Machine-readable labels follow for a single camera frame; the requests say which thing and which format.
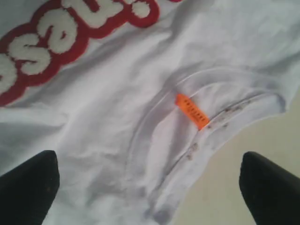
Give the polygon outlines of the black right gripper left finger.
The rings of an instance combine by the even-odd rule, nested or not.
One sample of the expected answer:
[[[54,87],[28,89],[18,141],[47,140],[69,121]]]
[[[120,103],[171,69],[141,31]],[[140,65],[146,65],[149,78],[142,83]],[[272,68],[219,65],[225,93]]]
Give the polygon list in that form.
[[[44,150],[0,177],[0,223],[41,225],[58,189],[57,155]]]

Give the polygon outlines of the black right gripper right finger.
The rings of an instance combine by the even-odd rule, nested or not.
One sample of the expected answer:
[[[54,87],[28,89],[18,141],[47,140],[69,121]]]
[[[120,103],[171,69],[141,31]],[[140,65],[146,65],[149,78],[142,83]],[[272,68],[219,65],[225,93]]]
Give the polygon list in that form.
[[[257,225],[300,223],[300,179],[257,152],[243,155],[239,188]]]

